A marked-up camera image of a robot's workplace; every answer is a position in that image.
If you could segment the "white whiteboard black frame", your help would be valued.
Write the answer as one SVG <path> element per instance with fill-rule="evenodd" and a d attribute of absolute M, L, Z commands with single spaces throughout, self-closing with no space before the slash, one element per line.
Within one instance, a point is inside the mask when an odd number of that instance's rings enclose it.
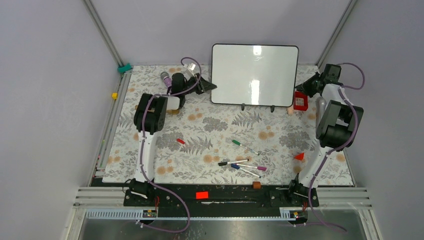
<path fill-rule="evenodd" d="M 214 104 L 289 107 L 294 102 L 299 48 L 216 43 L 211 48 Z"/>

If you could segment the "red marker cap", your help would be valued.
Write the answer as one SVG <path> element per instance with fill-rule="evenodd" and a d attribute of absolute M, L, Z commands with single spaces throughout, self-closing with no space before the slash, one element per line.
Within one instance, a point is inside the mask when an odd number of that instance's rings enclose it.
<path fill-rule="evenodd" d="M 183 144 L 183 145 L 185 144 L 185 141 L 183 141 L 183 140 L 182 140 L 182 139 L 180 139 L 180 138 L 177 138 L 176 140 L 177 140 L 179 143 Z"/>

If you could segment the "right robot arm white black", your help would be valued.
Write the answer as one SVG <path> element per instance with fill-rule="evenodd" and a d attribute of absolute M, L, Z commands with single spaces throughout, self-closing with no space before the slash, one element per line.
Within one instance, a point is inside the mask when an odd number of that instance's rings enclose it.
<path fill-rule="evenodd" d="M 345 84 L 339 81 L 342 64 L 327 64 L 322 73 L 315 73 L 295 87 L 310 98 L 319 95 L 317 101 L 317 144 L 305 168 L 289 183 L 287 201 L 293 206 L 312 206 L 318 180 L 328 166 L 330 155 L 352 145 L 364 110 L 347 98 Z"/>

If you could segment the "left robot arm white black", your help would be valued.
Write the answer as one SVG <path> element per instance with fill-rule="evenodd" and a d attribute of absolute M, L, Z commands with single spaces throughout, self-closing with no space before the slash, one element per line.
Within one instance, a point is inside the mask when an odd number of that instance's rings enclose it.
<path fill-rule="evenodd" d="M 139 148 L 137 167 L 134 178 L 129 181 L 129 188 L 144 206 L 152 204 L 155 200 L 155 192 L 150 182 L 155 178 L 156 141 L 165 125 L 167 113 L 178 114 L 186 102 L 186 95 L 191 93 L 201 95 L 217 88 L 215 84 L 206 81 L 200 73 L 187 79 L 183 73 L 169 75 L 164 71 L 160 74 L 160 79 L 165 84 L 166 94 L 161 96 L 142 94 L 133 118 Z"/>

